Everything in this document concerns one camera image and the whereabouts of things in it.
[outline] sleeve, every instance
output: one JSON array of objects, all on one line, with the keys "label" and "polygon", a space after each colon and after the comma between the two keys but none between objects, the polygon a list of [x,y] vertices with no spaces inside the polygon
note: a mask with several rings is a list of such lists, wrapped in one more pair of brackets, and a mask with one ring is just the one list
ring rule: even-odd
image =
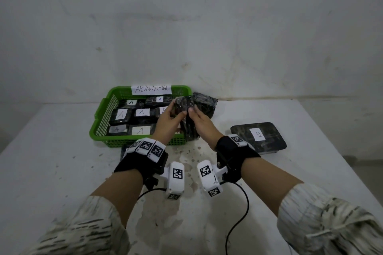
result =
[{"label": "sleeve", "polygon": [[300,255],[383,254],[383,229],[366,210],[310,184],[283,199],[277,227]]},{"label": "sleeve", "polygon": [[56,222],[22,255],[126,255],[129,239],[117,209],[107,199],[90,196],[76,214]]}]

